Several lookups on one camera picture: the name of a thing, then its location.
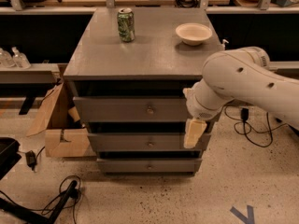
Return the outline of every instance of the concrete floor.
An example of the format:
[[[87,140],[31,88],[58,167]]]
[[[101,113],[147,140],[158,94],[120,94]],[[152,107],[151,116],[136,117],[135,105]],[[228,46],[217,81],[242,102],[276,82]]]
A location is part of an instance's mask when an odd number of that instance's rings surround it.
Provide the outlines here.
[[[20,151],[38,152],[44,146],[44,133],[26,137],[36,114],[18,116],[17,105],[0,103],[0,136],[13,137]],[[239,118],[239,110],[227,112]],[[272,127],[278,126],[270,117]],[[265,112],[249,108],[249,122],[266,128]],[[1,181],[0,190],[28,208],[44,208],[69,175],[82,179],[82,199],[76,206],[78,224],[141,223],[248,223],[297,224],[299,222],[299,137],[287,126],[273,131],[268,148],[251,144],[234,130],[235,120],[224,114],[215,125],[203,163],[193,177],[114,176],[100,173],[95,158],[54,159],[43,151],[36,172],[27,165],[24,154]],[[251,133],[256,142],[268,143],[267,134]],[[248,214],[252,206],[253,215]],[[237,217],[237,210],[243,220]],[[4,212],[1,224],[24,223]],[[65,209],[56,223],[74,223],[72,210]]]

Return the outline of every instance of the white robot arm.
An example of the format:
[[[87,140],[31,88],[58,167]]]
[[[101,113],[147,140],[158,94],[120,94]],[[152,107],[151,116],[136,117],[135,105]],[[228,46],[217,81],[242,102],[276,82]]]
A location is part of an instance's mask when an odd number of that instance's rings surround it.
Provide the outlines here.
[[[269,57],[256,47],[209,56],[201,81],[185,89],[187,108],[198,120],[209,120],[237,99],[256,105],[299,130],[299,80],[268,70]]]

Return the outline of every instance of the drawer knob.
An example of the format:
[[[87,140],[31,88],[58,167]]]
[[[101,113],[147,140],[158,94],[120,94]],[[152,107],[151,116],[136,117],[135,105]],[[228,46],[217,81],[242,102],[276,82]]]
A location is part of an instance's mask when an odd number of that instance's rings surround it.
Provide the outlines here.
[[[155,111],[154,111],[154,109],[151,106],[148,106],[147,113],[149,115],[153,115],[153,113],[155,113]]]
[[[153,146],[154,146],[153,143],[148,142],[148,147],[153,147]]]

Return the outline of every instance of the green can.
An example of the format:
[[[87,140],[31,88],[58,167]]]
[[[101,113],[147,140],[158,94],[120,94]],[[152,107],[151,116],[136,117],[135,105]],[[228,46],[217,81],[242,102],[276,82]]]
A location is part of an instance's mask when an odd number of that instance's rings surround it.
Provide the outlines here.
[[[131,42],[135,39],[134,13],[130,8],[119,10],[118,25],[121,41]]]

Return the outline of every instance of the drawer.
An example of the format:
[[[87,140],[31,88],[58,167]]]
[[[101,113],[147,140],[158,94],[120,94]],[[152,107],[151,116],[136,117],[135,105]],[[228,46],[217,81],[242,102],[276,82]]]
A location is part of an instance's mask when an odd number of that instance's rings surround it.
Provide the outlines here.
[[[185,149],[184,133],[89,133],[93,151],[206,150],[210,134],[204,133],[195,148]]]
[[[196,173],[202,159],[194,160],[103,160],[97,159],[102,173]]]
[[[75,97],[82,122],[186,121],[190,116],[183,98]]]

